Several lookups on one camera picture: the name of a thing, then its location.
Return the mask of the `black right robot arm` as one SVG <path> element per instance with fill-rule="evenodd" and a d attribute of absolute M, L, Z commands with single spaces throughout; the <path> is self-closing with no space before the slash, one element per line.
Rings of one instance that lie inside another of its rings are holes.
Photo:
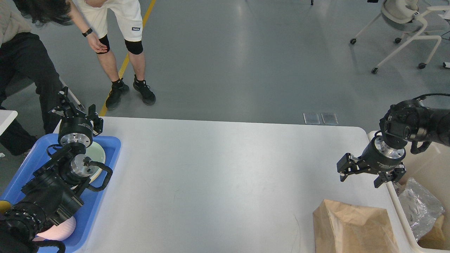
<path fill-rule="evenodd" d="M 377 175 L 373 184 L 378 188 L 387 182 L 399 182 L 406 169 L 403 159 L 405 146 L 411 143 L 410 152 L 419 154 L 433 143 L 449 146 L 450 112 L 433 109 L 423 104 L 427 94 L 391 105 L 379 121 L 380 130 L 358 157 L 346 153 L 337 162 L 340 181 L 348 176 L 368 173 Z"/>

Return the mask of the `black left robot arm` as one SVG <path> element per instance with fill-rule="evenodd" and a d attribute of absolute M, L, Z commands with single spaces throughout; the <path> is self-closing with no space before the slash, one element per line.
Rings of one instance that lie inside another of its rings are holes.
<path fill-rule="evenodd" d="M 72 218 L 84 205 L 83 191 L 103 191 L 111 179 L 113 170 L 109 166 L 86 155 L 93 138 L 103 131 L 103 119 L 94 104 L 88 113 L 79 110 L 68 93 L 68 87 L 62 88 L 58 93 L 60 105 L 51 110 L 62 117 L 58 131 L 60 149 L 22 187 L 25 197 L 1 215 L 2 253 L 37 253 L 43 247 L 56 247 L 64 253 L 63 242 L 34 241 L 35 236 Z"/>

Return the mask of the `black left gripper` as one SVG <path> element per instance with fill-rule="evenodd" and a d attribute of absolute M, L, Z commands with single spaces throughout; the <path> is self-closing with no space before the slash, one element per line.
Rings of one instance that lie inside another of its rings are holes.
<path fill-rule="evenodd" d="M 90 147 L 93 137 L 103 133 L 103 118 L 99 117 L 96 105 L 88 107 L 88 114 L 79 110 L 67 97 L 68 88 L 58 91 L 59 104 L 49 111 L 61 117 L 58 131 L 58 143 L 62 146 L 69 143 L 81 143 Z"/>

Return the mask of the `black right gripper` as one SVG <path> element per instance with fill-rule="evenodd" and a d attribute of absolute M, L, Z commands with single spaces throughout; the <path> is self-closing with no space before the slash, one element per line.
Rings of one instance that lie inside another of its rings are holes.
<path fill-rule="evenodd" d="M 402 163 L 406 157 L 405 146 L 404 140 L 374 136 L 360 157 L 345 153 L 336 163 L 340 181 L 344 182 L 350 175 L 368 173 L 378 175 L 373 181 L 375 188 L 387 182 L 399 182 L 406 174 Z"/>

